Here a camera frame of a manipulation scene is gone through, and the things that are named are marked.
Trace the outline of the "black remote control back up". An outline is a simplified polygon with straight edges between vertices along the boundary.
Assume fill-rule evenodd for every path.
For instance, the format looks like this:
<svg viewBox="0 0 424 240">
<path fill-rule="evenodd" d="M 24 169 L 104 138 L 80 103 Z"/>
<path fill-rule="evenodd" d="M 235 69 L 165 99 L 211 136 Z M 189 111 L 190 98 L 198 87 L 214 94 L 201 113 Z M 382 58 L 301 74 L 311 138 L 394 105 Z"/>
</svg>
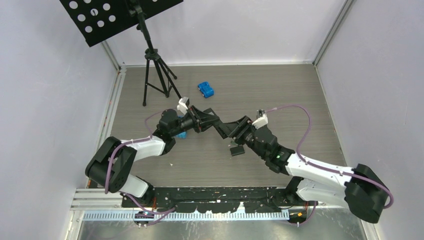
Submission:
<svg viewBox="0 0 424 240">
<path fill-rule="evenodd" d="M 222 139 L 233 138 L 232 132 L 234 130 L 233 122 L 222 122 L 221 120 L 216 120 L 213 123 L 213 127 L 221 136 Z"/>
</svg>

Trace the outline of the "black battery cover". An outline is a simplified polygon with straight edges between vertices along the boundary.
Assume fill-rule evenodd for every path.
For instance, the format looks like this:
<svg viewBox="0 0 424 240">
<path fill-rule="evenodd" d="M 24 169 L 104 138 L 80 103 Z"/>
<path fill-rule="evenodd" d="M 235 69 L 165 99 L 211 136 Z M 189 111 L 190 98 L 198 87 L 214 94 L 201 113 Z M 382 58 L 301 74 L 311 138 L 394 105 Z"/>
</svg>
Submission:
<svg viewBox="0 0 424 240">
<path fill-rule="evenodd" d="M 230 148 L 230 154 L 232 157 L 242 155 L 245 153 L 245 149 L 242 145 L 234 146 Z"/>
</svg>

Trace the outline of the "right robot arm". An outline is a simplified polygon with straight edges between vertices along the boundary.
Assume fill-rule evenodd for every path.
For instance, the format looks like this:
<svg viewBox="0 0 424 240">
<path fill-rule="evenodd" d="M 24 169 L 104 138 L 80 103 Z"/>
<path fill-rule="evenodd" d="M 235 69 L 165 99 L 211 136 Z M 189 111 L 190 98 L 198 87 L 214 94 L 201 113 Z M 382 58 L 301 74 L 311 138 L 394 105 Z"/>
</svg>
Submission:
<svg viewBox="0 0 424 240">
<path fill-rule="evenodd" d="M 368 223 L 379 222 L 384 209 L 393 203 L 383 181 L 367 165 L 344 167 L 306 157 L 279 144 L 266 126 L 256 127 L 247 116 L 214 124 L 222 138 L 246 145 L 275 173 L 292 176 L 285 198 L 291 205 L 319 201 L 349 209 Z"/>
</svg>

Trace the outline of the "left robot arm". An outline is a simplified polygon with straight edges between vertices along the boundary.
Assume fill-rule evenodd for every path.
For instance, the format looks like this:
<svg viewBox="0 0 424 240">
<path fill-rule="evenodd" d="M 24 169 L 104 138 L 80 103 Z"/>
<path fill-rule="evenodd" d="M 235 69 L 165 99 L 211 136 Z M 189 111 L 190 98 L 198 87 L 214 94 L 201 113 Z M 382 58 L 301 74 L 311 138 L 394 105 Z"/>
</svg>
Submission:
<svg viewBox="0 0 424 240">
<path fill-rule="evenodd" d="M 148 137 L 132 140 L 107 137 L 88 163 L 85 175 L 104 186 L 106 193 L 129 194 L 141 207 L 148 207 L 153 202 L 153 193 L 148 190 L 149 183 L 131 174 L 134 162 L 165 155 L 176 144 L 176 135 L 191 129 L 204 132 L 219 120 L 210 108 L 201 111 L 191 106 L 183 117 L 175 109 L 166 109 L 161 112 L 156 130 Z"/>
</svg>

